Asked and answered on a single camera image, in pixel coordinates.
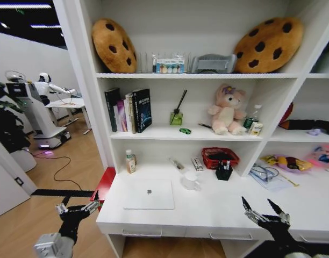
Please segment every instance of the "desk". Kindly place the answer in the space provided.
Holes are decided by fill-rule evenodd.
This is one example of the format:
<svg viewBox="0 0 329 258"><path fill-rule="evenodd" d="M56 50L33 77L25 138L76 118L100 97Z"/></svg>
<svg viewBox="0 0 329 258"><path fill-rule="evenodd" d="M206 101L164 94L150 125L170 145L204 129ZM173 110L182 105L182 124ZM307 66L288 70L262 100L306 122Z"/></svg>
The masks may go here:
<svg viewBox="0 0 329 258"><path fill-rule="evenodd" d="M52 119L52 121L55 122L56 126L58 126L58 121L52 110L53 107L54 108L63 108L63 109L67 110L68 115L69 115L69 122L67 122L65 124L65 126L70 125L71 123L78 120L78 118L75 118L73 116L70 109L82 109L84 120L85 120L85 123L87 124L87 128L88 128L83 134L87 134L91 130L91 125L90 125L87 111L85 109L83 98L65 98L62 100L50 102L45 107L47 107L49 109L51 119Z"/></svg>
<svg viewBox="0 0 329 258"><path fill-rule="evenodd" d="M329 172L315 169L305 175L284 173L299 187L269 192L250 176L233 172L229 181L216 179L214 171L200 173L201 191L180 185L181 174L166 159L143 162L128 174L115 176L97 218L117 257L122 257L125 237L211 238L221 242L227 258L245 257L271 235L244 215L241 196L262 213L273 214L267 198L291 216L290 233L298 241L329 243ZM174 210L124 210L125 180L170 179Z"/></svg>

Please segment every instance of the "ceiling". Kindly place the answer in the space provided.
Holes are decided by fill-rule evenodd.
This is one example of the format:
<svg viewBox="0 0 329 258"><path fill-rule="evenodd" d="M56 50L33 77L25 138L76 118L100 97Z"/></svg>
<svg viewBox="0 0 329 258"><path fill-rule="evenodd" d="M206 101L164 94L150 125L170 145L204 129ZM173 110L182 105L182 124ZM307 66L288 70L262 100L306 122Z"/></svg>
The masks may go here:
<svg viewBox="0 0 329 258"><path fill-rule="evenodd" d="M47 4L49 9L0 9L0 32L66 48L60 28L32 28L31 25L59 25L52 0L3 0L0 4Z"/></svg>

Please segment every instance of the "book spine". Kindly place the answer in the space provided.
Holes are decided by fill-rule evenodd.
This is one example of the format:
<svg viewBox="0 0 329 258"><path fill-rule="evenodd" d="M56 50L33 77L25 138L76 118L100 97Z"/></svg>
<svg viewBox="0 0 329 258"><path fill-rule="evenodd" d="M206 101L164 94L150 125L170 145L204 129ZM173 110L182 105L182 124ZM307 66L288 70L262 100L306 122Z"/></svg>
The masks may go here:
<svg viewBox="0 0 329 258"><path fill-rule="evenodd" d="M133 97L132 94L128 96L128 103L130 107L130 118L131 118L131 125L132 125L132 133L136 133L136 124L134 120L134 110L133 110Z"/></svg>
<svg viewBox="0 0 329 258"><path fill-rule="evenodd" d="M122 132L123 129L121 129L121 123L120 123L120 118L119 118L119 113L118 113L118 106L114 105L113 110L115 112L115 119L116 119L116 124L117 124L117 131Z"/></svg>
<svg viewBox="0 0 329 258"><path fill-rule="evenodd" d="M109 101L107 92L105 92L105 99L106 99L106 104L107 104L107 110L109 112L112 131L116 132L117 131L117 124L116 124L116 119L115 119L115 112L113 110L113 106L111 105L111 103Z"/></svg>
<svg viewBox="0 0 329 258"><path fill-rule="evenodd" d="M138 99L137 99L137 93L136 92L134 92L133 93L133 102L134 102L134 113L135 113L135 123L136 123L136 125L137 125L137 132L138 133L141 133L141 126L140 126L140 119L139 119L139 110L138 110Z"/></svg>
<svg viewBox="0 0 329 258"><path fill-rule="evenodd" d="M129 104L127 95L124 99L124 109L125 109L127 131L132 132L132 123L131 123L131 116L130 116L130 104Z"/></svg>
<svg viewBox="0 0 329 258"><path fill-rule="evenodd" d="M124 101L119 100L117 102L117 106L118 106L118 114L119 114L119 120L120 120L120 124L121 124L121 130L123 132L127 132Z"/></svg>

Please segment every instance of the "wooden floor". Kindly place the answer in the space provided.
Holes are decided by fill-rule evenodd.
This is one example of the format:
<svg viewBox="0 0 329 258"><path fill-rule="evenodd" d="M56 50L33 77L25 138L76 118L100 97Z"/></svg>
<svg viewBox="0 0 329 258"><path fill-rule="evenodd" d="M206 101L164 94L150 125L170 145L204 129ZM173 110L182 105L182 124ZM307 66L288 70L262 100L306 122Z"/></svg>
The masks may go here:
<svg viewBox="0 0 329 258"><path fill-rule="evenodd" d="M69 156L71 163L57 175L59 179L76 181L83 190L94 190L103 175L103 167L96 148L93 132L83 135L87 129L82 114L79 120L68 126L72 139L54 151L40 157ZM32 143L30 151L41 151ZM38 188L71 189L78 187L71 182L56 182L54 173L66 164L66 159L37 159L37 166L27 174ZM42 234L57 232L61 220L55 205L61 197L33 196L9 212L0 216L0 258L36 257L33 245ZM69 205L88 203L87 198L71 198ZM107 238L99 231L95 220L98 212L80 223L74 258L115 257ZM125 244L126 258L165 257L225 257L219 241L180 238L128 238Z"/></svg>

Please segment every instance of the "teddy bear ear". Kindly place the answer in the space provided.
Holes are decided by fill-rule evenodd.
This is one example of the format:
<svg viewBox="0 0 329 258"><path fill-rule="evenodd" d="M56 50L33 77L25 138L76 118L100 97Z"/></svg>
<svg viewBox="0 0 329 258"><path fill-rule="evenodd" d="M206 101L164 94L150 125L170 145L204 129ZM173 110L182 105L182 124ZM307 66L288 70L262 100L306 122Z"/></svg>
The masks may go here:
<svg viewBox="0 0 329 258"><path fill-rule="evenodd" d="M246 92L244 90L237 90L237 92L239 92L242 96L246 96Z"/></svg>
<svg viewBox="0 0 329 258"><path fill-rule="evenodd" d="M223 93L223 89L224 89L225 87L228 87L228 86L229 86L228 84L223 83L223 84L218 88L218 90L217 90L217 94L216 94L217 99L222 98L222 95L224 94L224 93Z"/></svg>

